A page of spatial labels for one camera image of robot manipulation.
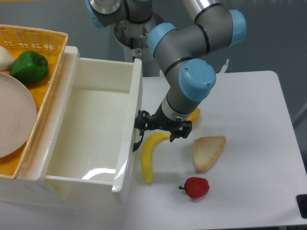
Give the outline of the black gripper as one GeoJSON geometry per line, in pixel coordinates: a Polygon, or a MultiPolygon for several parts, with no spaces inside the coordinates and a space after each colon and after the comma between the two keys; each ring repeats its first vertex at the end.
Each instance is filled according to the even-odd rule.
{"type": "Polygon", "coordinates": [[[150,115],[145,110],[139,110],[134,121],[134,128],[139,130],[139,135],[144,136],[147,130],[163,130],[170,132],[170,142],[177,138],[186,139],[192,131],[192,122],[182,121],[180,116],[175,116],[175,120],[168,118],[162,109],[157,109],[154,115],[150,115]]]}

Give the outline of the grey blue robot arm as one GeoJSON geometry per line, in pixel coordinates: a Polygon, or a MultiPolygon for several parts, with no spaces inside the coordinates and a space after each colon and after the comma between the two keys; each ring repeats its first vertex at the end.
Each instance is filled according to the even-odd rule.
{"type": "Polygon", "coordinates": [[[169,83],[155,114],[138,112],[134,127],[140,135],[159,129],[170,132],[171,140],[187,138],[192,130],[188,116],[216,82],[213,67],[201,57],[242,41],[247,33],[244,15],[218,0],[186,0],[194,23],[177,29],[153,12],[150,0],[88,0],[85,4],[96,26],[115,25],[124,46],[147,48],[169,83]]]}

